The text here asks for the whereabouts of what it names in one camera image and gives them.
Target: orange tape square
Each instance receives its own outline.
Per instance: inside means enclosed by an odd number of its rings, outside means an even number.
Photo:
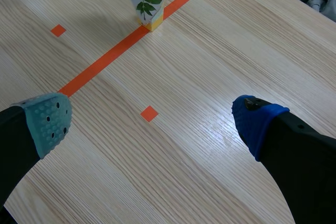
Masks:
[[[141,112],[141,115],[147,122],[150,122],[158,115],[158,113],[151,106],[148,106],[144,111]]]
[[[55,26],[51,32],[56,36],[59,37],[61,36],[64,32],[66,31],[66,29],[64,27],[62,27],[60,24],[58,24],[57,26]]]

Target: light wood grain surface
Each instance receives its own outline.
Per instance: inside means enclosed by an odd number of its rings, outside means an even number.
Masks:
[[[59,90],[134,18],[129,0],[0,0],[0,110]],[[297,0],[189,1],[70,98],[70,132],[7,209],[34,224],[293,223],[231,105],[253,94],[336,137],[335,38]]]

